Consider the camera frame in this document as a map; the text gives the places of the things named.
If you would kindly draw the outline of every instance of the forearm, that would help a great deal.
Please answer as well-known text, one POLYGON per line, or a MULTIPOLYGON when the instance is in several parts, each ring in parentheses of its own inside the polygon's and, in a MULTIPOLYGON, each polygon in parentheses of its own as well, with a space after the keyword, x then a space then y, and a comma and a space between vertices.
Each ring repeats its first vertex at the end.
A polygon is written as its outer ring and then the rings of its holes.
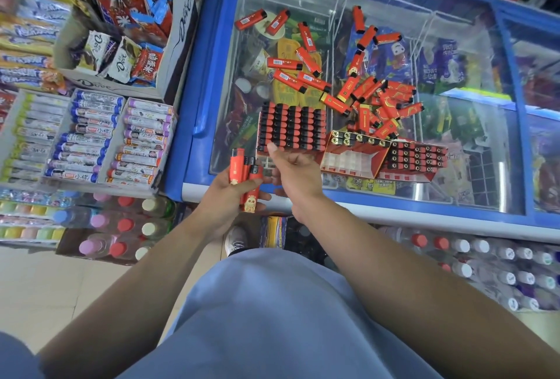
POLYGON ((40 350, 45 375, 112 378, 153 350, 205 245, 192 215, 40 350))
POLYGON ((552 377, 558 355, 512 314, 324 198, 309 227, 366 310, 447 377, 552 377))

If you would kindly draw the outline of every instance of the person's left hand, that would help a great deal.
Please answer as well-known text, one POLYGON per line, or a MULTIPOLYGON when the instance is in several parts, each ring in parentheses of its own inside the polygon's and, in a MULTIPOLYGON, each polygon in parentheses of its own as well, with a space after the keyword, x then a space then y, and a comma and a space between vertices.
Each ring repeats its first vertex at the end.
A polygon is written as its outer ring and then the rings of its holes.
MULTIPOLYGON (((218 238, 228 231, 235 217, 240 213, 239 204, 243 193, 255 189, 263 182, 272 183, 272 178, 265 177, 264 180, 247 180, 239 184, 230 184, 228 167, 214 178, 200 204, 188 218, 192 217, 191 220, 196 221, 197 227, 202 227, 202 231, 209 238, 218 238)), ((271 196, 269 193, 259 192, 259 199, 269 201, 271 196)), ((262 211, 265 208, 266 205, 257 202, 255 211, 262 211)))

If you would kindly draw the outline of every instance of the white freezer trim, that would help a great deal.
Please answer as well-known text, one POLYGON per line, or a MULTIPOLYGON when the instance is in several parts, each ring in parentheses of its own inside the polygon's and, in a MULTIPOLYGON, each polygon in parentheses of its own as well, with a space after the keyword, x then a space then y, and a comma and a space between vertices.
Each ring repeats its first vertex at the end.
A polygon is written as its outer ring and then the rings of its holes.
MULTIPOLYGON (((208 186, 203 186, 202 184, 183 183, 183 200, 200 202, 207 188, 208 186)), ((385 224, 388 226, 410 226, 560 244, 560 231, 556 229, 520 226, 518 224, 487 220, 473 220, 440 214, 418 213, 392 208, 337 203, 368 223, 385 224)), ((270 211, 282 213, 290 213, 292 207, 292 203, 288 198, 280 198, 276 195, 272 195, 272 200, 266 202, 266 205, 270 211)))

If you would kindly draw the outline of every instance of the hand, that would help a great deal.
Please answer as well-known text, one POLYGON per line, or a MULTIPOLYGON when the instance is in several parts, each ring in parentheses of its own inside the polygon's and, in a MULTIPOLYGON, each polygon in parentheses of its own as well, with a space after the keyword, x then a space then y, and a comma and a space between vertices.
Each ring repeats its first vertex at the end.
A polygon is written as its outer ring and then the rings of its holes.
POLYGON ((269 143, 267 148, 276 164, 272 171, 272 184, 282 186, 274 192, 278 196, 290 198, 293 216, 305 224, 306 208, 318 198, 325 198, 321 169, 318 163, 303 153, 280 151, 274 143, 269 143))
MULTIPOLYGON (((272 179, 266 177, 264 181, 271 183, 272 179)), ((239 201, 243 193, 255 189, 262 183, 263 180, 256 179, 239 184, 230 184, 230 169, 228 167, 214 178, 200 204, 187 217, 187 220, 190 218, 193 226, 201 230, 210 239, 223 236, 240 212, 239 201)), ((259 192, 259 199, 269 201, 271 196, 269 193, 259 192)), ((255 211, 262 211, 265 208, 266 205, 257 202, 255 211)))

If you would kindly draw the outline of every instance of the person's right hand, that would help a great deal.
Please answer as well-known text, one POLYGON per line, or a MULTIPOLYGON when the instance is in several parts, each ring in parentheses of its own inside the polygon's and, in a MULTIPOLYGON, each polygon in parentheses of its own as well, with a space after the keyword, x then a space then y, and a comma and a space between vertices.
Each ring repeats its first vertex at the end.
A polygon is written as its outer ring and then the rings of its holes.
POLYGON ((318 198, 325 198, 321 169, 318 163, 302 153, 283 152, 274 143, 269 143, 267 148, 276 164, 272 184, 282 186, 274 193, 290 198, 293 216, 305 224, 307 207, 312 207, 318 198))

